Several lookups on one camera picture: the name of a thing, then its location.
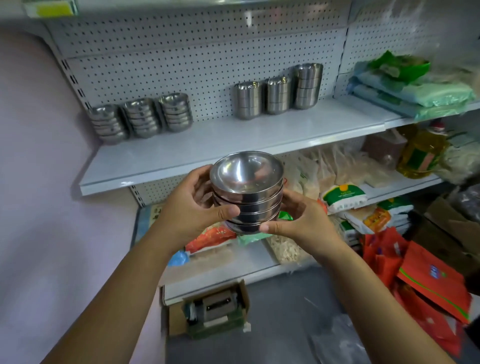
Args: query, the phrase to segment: gray floor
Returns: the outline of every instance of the gray floor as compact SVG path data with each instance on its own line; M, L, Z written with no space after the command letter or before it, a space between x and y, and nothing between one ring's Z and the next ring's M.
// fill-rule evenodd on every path
M309 337L342 313L330 280L318 267L247 286L252 331L241 329L204 340L167 340L167 364L318 364ZM480 351L466 338L459 364L480 363Z

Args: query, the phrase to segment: forearm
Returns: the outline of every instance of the forearm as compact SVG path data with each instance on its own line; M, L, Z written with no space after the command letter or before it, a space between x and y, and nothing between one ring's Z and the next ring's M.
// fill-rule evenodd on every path
M453 360L400 306L348 246L322 261L374 364L452 364Z
M145 235L42 363L129 362L171 257L165 239Z

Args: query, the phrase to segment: red package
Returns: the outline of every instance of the red package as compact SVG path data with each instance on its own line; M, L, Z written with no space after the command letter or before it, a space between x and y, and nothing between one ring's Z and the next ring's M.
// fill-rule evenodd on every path
M387 228L363 238L363 260L374 271L383 284L390 288L399 268L408 242L396 231Z
M395 299L412 316L420 327L445 351L459 357L462 348L463 328L459 321L446 317L422 300L407 284L396 284Z
M206 228L198 238L189 242L185 246L185 251L193 254L208 246L220 245L221 243L235 239L236 237L237 235L233 231L219 222Z
M415 242L410 242L398 277L413 289L468 324L471 296L463 276Z

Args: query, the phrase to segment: green stripe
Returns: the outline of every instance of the green stripe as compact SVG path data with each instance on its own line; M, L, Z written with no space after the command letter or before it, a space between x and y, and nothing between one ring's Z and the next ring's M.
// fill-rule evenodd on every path
M449 304L451 304L453 307L455 307L455 309L457 309L460 314L465 317L467 320L469 320L468 318L468 313L466 313L464 310L462 310L460 307L458 307L455 303L453 303L452 301L446 299L445 297L439 295L437 292L435 291L432 291L430 288L428 287L425 287L423 284L421 284L420 282L417 282L416 280L414 280L412 277L410 277L404 270L403 268L400 268L400 273L402 273L405 277L407 277L409 280L411 280L412 282L418 284L420 287L426 289L428 292L432 292L434 294L436 294L438 297L440 298L443 298L445 301L447 301Z

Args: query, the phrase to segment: white wall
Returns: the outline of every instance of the white wall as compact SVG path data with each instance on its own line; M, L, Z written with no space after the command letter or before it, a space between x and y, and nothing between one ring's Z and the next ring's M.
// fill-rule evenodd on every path
M80 197L97 139L49 49L0 32L0 363L39 363L129 250L137 203ZM132 362L163 361L158 294Z

